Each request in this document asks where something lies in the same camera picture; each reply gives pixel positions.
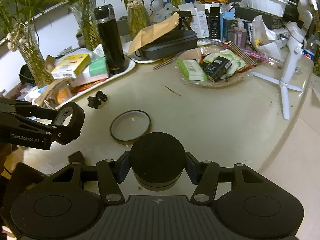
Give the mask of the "black cylinder speaker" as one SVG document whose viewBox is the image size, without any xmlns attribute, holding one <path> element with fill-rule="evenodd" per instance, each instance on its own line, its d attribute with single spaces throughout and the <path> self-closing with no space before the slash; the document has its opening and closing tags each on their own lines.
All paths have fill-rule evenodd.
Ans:
<svg viewBox="0 0 320 240">
<path fill-rule="evenodd" d="M 185 149 L 172 135 L 152 132 L 133 144 L 129 163 L 142 187 L 150 191 L 165 191 L 176 184 L 183 172 Z"/>
</svg>

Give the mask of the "black adapter part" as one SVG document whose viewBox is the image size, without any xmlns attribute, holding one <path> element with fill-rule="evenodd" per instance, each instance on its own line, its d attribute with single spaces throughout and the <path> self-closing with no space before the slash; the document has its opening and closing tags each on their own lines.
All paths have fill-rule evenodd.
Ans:
<svg viewBox="0 0 320 240">
<path fill-rule="evenodd" d="M 98 109 L 103 102 L 106 102 L 108 100 L 108 97 L 102 91 L 98 91 L 95 96 L 89 96 L 87 100 L 89 107 Z"/>
</svg>

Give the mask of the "black tape roll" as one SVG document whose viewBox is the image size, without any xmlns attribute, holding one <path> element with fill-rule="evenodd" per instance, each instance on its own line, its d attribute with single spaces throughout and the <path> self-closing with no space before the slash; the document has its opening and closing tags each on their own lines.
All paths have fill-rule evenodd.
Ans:
<svg viewBox="0 0 320 240">
<path fill-rule="evenodd" d="M 84 110 L 77 103 L 69 102 L 61 107 L 51 123 L 55 127 L 56 142 L 66 145 L 78 139 L 84 120 Z"/>
</svg>

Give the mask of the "white plastic tray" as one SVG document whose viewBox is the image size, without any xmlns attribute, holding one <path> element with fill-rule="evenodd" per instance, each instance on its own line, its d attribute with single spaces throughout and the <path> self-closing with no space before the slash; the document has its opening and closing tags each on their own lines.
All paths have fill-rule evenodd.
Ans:
<svg viewBox="0 0 320 240">
<path fill-rule="evenodd" d="M 120 74 L 113 75 L 113 76 L 111 76 L 111 77 L 109 77 L 107 79 L 99 79 L 99 80 L 96 80 L 94 82 L 90 82 L 90 83 L 81 85 L 81 87 L 83 87 L 83 90 L 80 90 L 79 92 L 76 92 L 68 100 L 63 101 L 61 104 L 53 107 L 53 109 L 60 109 L 66 103 L 71 102 L 71 101 L 75 101 L 77 98 L 85 95 L 86 93 L 88 93 L 88 92 L 90 92 L 90 91 L 92 91 L 92 90 L 94 90 L 94 89 L 96 89 L 96 88 L 98 88 L 98 87 L 100 87 L 102 85 L 105 85 L 108 82 L 111 82 L 111 81 L 113 81 L 115 79 L 118 79 L 121 76 L 124 76 L 129 72 L 131 72 L 135 68 L 136 63 L 135 63 L 135 61 L 133 61 L 131 58 L 129 58 L 127 56 L 125 56 L 125 59 L 126 59 L 125 63 L 127 65 L 127 69 L 124 72 L 122 72 Z"/>
</svg>

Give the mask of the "yellow white medicine box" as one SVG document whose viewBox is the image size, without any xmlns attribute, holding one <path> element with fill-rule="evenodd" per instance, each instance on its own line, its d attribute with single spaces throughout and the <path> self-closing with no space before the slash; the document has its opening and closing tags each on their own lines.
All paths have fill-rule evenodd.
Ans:
<svg viewBox="0 0 320 240">
<path fill-rule="evenodd" d="M 91 57 L 89 54 L 76 54 L 65 56 L 52 70 L 54 79 L 71 77 L 76 79 L 89 65 Z"/>
</svg>

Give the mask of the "glass vase with stems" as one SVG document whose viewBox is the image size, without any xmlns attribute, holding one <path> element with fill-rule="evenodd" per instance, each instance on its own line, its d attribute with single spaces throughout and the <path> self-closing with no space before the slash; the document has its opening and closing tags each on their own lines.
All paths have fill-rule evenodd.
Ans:
<svg viewBox="0 0 320 240">
<path fill-rule="evenodd" d="M 33 24 L 25 25 L 17 22 L 13 31 L 6 36 L 7 46 L 10 51 L 18 50 L 25 60 L 38 88 L 53 82 L 53 77 L 46 70 L 45 60 L 41 54 L 36 30 Z"/>
</svg>

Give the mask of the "green tissue pack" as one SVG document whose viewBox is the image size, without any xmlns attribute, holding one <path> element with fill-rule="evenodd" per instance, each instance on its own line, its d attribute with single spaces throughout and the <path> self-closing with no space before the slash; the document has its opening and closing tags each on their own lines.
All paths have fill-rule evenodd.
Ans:
<svg viewBox="0 0 320 240">
<path fill-rule="evenodd" d="M 108 68 L 105 58 L 100 58 L 91 62 L 82 72 L 84 78 L 101 76 L 103 79 L 108 78 Z"/>
</svg>

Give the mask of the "wicker snack basket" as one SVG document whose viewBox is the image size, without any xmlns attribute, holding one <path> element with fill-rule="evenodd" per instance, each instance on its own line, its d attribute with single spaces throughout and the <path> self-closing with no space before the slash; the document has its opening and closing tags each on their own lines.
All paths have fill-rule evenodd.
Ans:
<svg viewBox="0 0 320 240">
<path fill-rule="evenodd" d="M 248 71 L 257 66 L 241 49 L 217 46 L 184 51 L 176 56 L 174 63 L 186 83 L 208 88 L 244 81 Z"/>
</svg>

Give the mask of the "black oval case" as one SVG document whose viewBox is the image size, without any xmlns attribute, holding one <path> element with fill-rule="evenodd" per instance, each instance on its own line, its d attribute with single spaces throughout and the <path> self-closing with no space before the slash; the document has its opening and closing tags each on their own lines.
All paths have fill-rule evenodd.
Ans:
<svg viewBox="0 0 320 240">
<path fill-rule="evenodd" d="M 172 30 L 135 52 L 141 60 L 158 60 L 197 47 L 193 30 Z"/>
</svg>

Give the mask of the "black thermos bottle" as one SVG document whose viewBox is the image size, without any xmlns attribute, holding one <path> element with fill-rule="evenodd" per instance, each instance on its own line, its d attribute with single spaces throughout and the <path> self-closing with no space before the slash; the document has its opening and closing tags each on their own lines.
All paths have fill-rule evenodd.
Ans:
<svg viewBox="0 0 320 240">
<path fill-rule="evenodd" d="M 111 4 L 97 7 L 94 15 L 109 72 L 112 75 L 120 74 L 125 70 L 125 57 L 114 8 Z"/>
</svg>

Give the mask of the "brown paper envelope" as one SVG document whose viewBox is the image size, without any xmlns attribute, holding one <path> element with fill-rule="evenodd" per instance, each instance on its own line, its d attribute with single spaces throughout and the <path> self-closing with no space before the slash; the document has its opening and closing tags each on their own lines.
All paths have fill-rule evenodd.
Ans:
<svg viewBox="0 0 320 240">
<path fill-rule="evenodd" d="M 170 16 L 163 22 L 156 23 L 141 29 L 129 46 L 127 54 L 131 55 L 143 46 L 155 41 L 156 39 L 175 29 L 179 24 L 179 19 L 180 16 L 178 12 L 175 12 L 172 16 Z"/>
</svg>

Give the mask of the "white takeaway container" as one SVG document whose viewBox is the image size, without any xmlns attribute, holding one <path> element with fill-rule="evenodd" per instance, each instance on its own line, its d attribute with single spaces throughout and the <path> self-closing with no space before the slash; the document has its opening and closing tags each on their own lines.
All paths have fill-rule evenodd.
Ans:
<svg viewBox="0 0 320 240">
<path fill-rule="evenodd" d="M 283 17 L 287 5 L 297 6 L 289 0 L 247 0 L 248 7 L 274 16 Z"/>
</svg>

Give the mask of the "white phone gimbal tripod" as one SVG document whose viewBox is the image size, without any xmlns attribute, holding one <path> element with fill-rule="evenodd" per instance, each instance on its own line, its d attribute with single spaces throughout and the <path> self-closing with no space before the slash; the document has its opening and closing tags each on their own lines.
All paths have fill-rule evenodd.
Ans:
<svg viewBox="0 0 320 240">
<path fill-rule="evenodd" d="M 303 44 L 305 36 L 313 20 L 313 14 L 311 9 L 317 9 L 317 6 L 312 4 L 312 0 L 299 0 L 297 9 L 304 24 L 301 28 L 299 28 L 298 25 L 294 24 L 290 24 L 288 26 L 290 36 L 287 42 L 287 47 L 289 49 L 289 53 L 287 54 L 284 66 L 282 67 L 281 78 L 275 79 L 273 77 L 258 72 L 251 72 L 253 76 L 274 83 L 280 87 L 283 118 L 286 120 L 290 119 L 290 102 L 288 91 L 303 91 L 302 88 L 291 85 L 290 81 L 295 73 L 298 61 L 303 55 Z"/>
</svg>

